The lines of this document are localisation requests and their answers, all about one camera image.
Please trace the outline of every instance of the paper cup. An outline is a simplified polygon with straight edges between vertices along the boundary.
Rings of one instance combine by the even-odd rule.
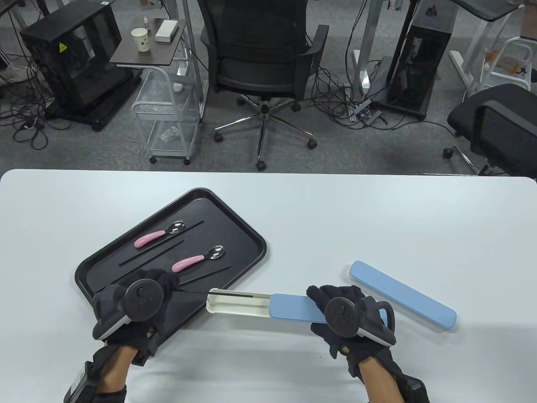
[[[133,36],[138,52],[147,52],[149,50],[149,37],[145,28],[135,28],[130,34]]]

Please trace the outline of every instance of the white table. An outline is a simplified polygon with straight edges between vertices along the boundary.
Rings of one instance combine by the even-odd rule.
[[[5,402],[58,403],[100,344],[78,264],[191,188],[212,189],[266,239],[234,288],[303,294],[350,284],[355,260],[458,312],[453,333],[396,308],[393,348],[435,403],[534,400],[537,186],[503,177],[16,170],[0,181]],[[304,323],[199,315],[143,368],[127,400],[366,402]]]

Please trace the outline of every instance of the metal spoon head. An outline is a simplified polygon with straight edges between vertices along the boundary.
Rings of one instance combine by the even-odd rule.
[[[207,255],[205,259],[213,260],[218,259],[220,256],[224,254],[225,250],[223,246],[215,246],[214,248],[211,248],[207,251]]]
[[[168,227],[166,231],[168,234],[177,234],[185,229],[185,223],[182,221],[176,221]]]

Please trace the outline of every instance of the chair armrest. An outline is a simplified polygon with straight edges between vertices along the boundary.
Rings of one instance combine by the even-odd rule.
[[[201,31],[200,40],[201,43],[207,48],[207,57],[209,59],[209,85],[215,88],[216,78],[218,76],[218,59],[216,56],[216,47],[211,45],[209,35],[207,33],[207,27],[205,25],[203,26],[203,31]]]
[[[321,52],[324,48],[324,44],[326,43],[329,28],[330,26],[328,25],[319,25],[310,48],[306,52],[299,54],[298,57],[316,55],[317,53]]]

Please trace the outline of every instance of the wrist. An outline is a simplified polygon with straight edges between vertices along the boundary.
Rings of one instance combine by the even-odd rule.
[[[101,373],[99,393],[114,393],[123,390],[130,363],[137,352],[138,350],[129,346],[122,346],[118,349]]]

